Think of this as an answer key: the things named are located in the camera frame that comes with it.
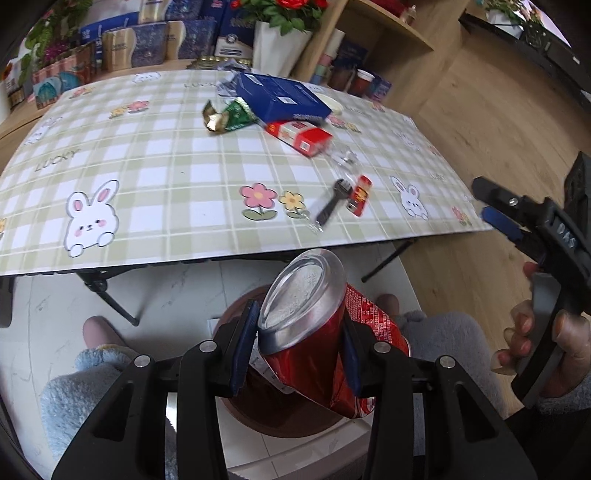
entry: cabinet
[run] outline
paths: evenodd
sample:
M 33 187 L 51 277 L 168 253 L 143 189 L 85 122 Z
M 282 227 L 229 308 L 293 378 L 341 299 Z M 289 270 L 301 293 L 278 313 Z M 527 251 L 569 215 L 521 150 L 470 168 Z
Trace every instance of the cabinet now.
M 307 82 L 335 28 L 368 49 L 365 67 L 392 82 L 384 105 L 415 115 L 462 47 L 458 22 L 470 0 L 413 0 L 410 27 L 371 0 L 333 0 L 292 76 Z

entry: red and white box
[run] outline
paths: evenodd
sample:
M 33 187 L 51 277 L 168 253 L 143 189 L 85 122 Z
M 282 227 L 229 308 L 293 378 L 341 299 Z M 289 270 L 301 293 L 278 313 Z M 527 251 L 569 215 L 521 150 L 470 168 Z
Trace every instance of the red and white box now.
M 323 151 L 332 139 L 332 135 L 320 127 L 298 120 L 271 122 L 267 124 L 267 132 L 306 157 L 313 157 Z

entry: hand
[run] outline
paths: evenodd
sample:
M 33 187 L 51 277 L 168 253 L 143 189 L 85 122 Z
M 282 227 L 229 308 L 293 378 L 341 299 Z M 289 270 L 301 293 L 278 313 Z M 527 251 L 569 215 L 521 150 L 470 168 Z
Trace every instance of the hand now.
M 526 262 L 523 272 L 527 278 L 537 270 L 537 265 Z M 534 328 L 534 312 L 531 300 L 524 300 L 511 310 L 514 328 L 503 332 L 509 348 L 492 355 L 491 370 L 504 375 L 515 374 L 515 361 L 527 356 L 531 340 L 527 338 Z M 552 340 L 564 350 L 564 358 L 541 392 L 542 397 L 562 397 L 578 386 L 591 369 L 591 327 L 589 321 L 561 310 L 554 319 Z

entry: white flower pot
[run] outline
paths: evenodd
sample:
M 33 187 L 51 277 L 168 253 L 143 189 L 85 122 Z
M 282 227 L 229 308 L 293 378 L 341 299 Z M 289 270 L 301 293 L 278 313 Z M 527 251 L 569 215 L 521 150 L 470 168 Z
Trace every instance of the white flower pot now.
M 519 38 L 523 33 L 523 28 L 521 28 L 520 25 L 514 24 L 511 19 L 500 10 L 489 10 L 486 12 L 486 19 L 488 20 L 488 23 L 506 31 L 509 35 L 513 35 L 515 38 Z
M 295 29 L 282 37 L 278 27 L 256 22 L 252 67 L 275 77 L 289 76 L 311 37 L 311 31 Z

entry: clear plastic bottle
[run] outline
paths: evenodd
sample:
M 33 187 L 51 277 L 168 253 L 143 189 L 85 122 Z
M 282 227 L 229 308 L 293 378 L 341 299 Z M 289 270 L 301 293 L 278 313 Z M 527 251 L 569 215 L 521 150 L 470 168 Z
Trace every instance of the clear plastic bottle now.
M 410 8 L 407 8 L 402 15 L 400 15 L 400 20 L 405 22 L 407 25 L 412 25 L 414 21 L 417 19 L 417 6 L 413 5 Z

